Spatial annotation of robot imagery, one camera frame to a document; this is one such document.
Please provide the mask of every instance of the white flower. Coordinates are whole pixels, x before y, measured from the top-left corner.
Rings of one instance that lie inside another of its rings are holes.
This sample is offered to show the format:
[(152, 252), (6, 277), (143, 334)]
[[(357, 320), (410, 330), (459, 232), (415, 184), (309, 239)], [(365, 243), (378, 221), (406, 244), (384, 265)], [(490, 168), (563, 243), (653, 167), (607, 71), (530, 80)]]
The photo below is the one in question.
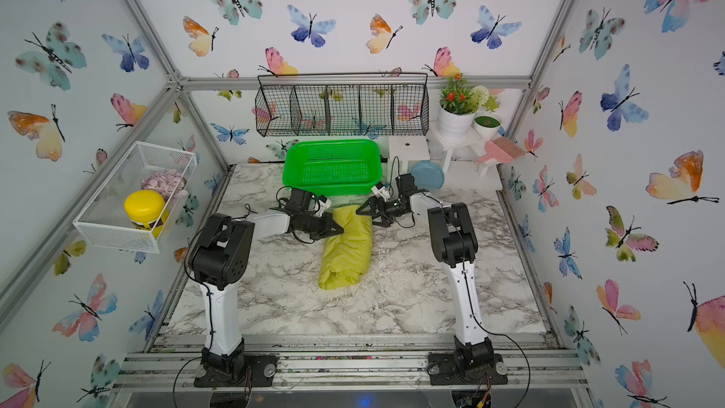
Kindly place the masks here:
[(476, 98), (476, 101), (478, 102), (478, 106), (482, 106), (486, 104), (486, 102), (491, 97), (491, 93), (489, 92), (489, 89), (485, 88), (483, 85), (476, 85), (472, 90), (474, 98)]

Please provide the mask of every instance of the yellow fabric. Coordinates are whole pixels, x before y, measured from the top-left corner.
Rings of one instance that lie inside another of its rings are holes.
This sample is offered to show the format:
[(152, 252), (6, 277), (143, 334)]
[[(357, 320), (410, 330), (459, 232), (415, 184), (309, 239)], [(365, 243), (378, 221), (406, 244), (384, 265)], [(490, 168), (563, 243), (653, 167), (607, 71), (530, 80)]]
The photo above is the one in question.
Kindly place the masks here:
[(355, 213), (358, 205), (332, 211), (335, 222), (345, 231), (328, 238), (322, 254), (318, 285), (323, 290), (353, 286), (370, 267), (373, 254), (373, 218)]

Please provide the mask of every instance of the pink brush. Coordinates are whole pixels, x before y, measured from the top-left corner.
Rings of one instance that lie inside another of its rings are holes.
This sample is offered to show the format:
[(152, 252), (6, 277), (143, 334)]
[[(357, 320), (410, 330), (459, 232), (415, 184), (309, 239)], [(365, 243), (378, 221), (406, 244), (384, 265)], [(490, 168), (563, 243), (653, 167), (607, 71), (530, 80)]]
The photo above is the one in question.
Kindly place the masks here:
[(521, 150), (515, 143), (507, 138), (498, 138), (486, 142), (486, 154), (476, 159), (476, 164), (498, 164), (510, 163), (514, 159), (521, 158), (526, 152)]

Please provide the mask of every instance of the white flower pot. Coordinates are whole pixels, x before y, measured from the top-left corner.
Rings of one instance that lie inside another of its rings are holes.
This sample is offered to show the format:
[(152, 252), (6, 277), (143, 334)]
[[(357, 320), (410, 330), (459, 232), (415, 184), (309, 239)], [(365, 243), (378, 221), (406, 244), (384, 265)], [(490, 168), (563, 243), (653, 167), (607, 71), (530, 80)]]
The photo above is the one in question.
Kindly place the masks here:
[(460, 141), (468, 132), (470, 124), (474, 122), (475, 113), (467, 113), (466, 115), (456, 115), (443, 109), (441, 106), (438, 114), (438, 127), (443, 136), (451, 141)]

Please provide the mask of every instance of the marble countertop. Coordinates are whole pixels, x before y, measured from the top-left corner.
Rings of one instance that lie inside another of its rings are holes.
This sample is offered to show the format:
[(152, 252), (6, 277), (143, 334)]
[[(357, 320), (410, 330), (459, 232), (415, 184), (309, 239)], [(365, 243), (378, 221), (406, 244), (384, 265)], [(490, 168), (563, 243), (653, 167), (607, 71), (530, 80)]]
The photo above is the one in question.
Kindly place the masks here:
[[(276, 206), (282, 164), (240, 164), (219, 212), (242, 216)], [(541, 315), (495, 192), (433, 192), (468, 206), (478, 238), (476, 287), (485, 326), (495, 332), (544, 332)], [(332, 198), (333, 206), (360, 204)], [(399, 219), (407, 226), (410, 217)], [(305, 245), (291, 234), (255, 241), (239, 286), (243, 334), (372, 334), (453, 332), (455, 317), (445, 271), (430, 249), (427, 227), (375, 227), (370, 269), (357, 286), (318, 287), (323, 242)], [(204, 298), (186, 283), (167, 334), (203, 334)]]

